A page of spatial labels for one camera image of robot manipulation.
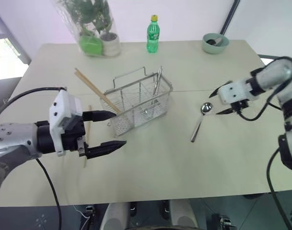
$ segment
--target bottle cap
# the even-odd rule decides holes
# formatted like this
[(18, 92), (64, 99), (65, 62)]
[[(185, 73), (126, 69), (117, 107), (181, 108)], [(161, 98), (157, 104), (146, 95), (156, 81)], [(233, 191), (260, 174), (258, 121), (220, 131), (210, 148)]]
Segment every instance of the bottle cap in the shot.
[(151, 16), (151, 21), (157, 22), (157, 15), (152, 15)]

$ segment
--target metal spoon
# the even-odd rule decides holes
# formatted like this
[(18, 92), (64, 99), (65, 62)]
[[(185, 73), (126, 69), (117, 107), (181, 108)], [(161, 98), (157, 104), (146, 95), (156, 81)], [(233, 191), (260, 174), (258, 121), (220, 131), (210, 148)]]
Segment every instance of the metal spoon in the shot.
[(213, 108), (213, 105), (210, 103), (210, 102), (205, 102), (201, 108), (200, 108), (200, 111), (201, 111), (201, 118), (199, 118), (197, 124), (196, 124), (196, 127), (194, 129), (194, 132), (193, 132), (193, 135), (190, 139), (191, 142), (195, 142), (195, 139), (196, 139), (196, 136), (197, 136), (197, 133), (199, 131), (199, 128), (200, 128), (200, 125), (201, 125), (201, 122), (202, 122), (202, 119), (205, 115), (209, 114), (209, 112), (211, 111), (211, 109)]
[(206, 43), (212, 45), (212, 46), (219, 46), (222, 42), (222, 37), (217, 37), (215, 39), (210, 39), (206, 41)]

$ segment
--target metal wire basket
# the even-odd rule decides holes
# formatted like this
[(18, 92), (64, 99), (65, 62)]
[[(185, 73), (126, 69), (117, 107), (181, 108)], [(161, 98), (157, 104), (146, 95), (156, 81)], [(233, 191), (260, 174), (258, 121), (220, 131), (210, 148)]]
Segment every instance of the metal wire basket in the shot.
[[(117, 79), (142, 69), (144, 77), (116, 88), (115, 81)], [(124, 134), (134, 127), (164, 115), (168, 110), (168, 97), (173, 87), (171, 82), (162, 75), (162, 72), (147, 75), (146, 68), (141, 67), (115, 77), (113, 84), (114, 88), (104, 94), (121, 111), (111, 119), (116, 135)], [(101, 104), (105, 110), (116, 113), (105, 101), (101, 100)]]

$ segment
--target green bottle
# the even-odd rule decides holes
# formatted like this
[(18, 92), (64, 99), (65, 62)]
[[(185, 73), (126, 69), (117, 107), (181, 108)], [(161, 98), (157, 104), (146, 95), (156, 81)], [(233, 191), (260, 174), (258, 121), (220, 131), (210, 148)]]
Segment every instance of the green bottle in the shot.
[(151, 16), (151, 23), (147, 29), (147, 50), (156, 53), (159, 47), (160, 27), (157, 23), (157, 15)]

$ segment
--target wooden chopsticks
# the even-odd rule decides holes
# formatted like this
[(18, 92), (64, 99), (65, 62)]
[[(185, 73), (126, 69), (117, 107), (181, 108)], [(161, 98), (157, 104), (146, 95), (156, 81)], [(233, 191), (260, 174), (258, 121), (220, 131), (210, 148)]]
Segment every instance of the wooden chopsticks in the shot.
[(103, 101), (105, 101), (112, 109), (114, 109), (117, 114), (121, 113), (121, 111), (94, 84), (92, 84), (92, 82), (84, 74), (82, 74), (77, 68), (75, 68), (74, 74), (78, 78), (80, 78)]

